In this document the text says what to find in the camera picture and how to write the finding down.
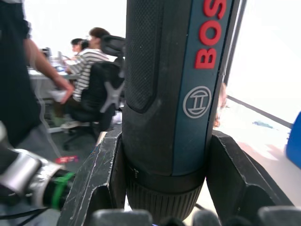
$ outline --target chair wheel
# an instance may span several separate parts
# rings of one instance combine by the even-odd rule
[[[69,150],[69,145],[63,145],[64,150],[68,151]]]

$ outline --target blue object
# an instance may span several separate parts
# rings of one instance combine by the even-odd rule
[[[286,156],[301,169],[301,112],[293,124],[286,146]]]

